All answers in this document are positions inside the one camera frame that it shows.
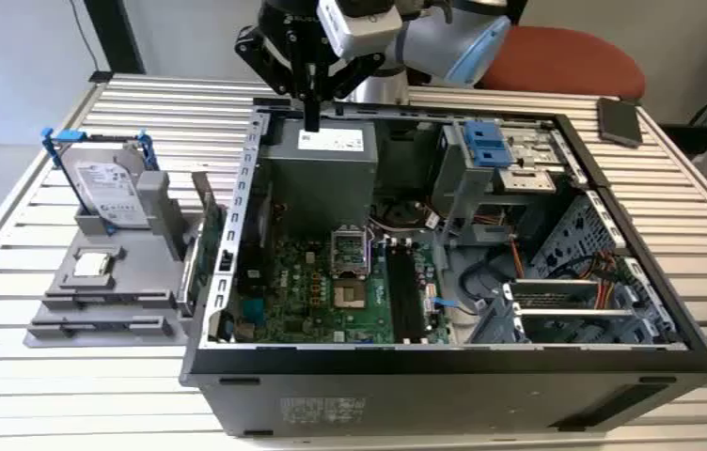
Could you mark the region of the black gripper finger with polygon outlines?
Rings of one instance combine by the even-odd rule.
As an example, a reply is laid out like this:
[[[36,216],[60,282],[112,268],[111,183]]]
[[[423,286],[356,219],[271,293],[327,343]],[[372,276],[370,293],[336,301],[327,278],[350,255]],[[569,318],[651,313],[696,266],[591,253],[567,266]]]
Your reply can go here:
[[[282,64],[267,49],[266,36],[256,26],[246,26],[240,29],[235,51],[272,90],[303,102],[303,128],[311,132],[312,93],[306,64],[299,59],[292,60],[290,66]]]
[[[331,59],[322,59],[315,66],[311,94],[311,131],[320,129],[322,103],[344,98],[384,63],[384,54],[356,56],[339,70],[330,73]]]

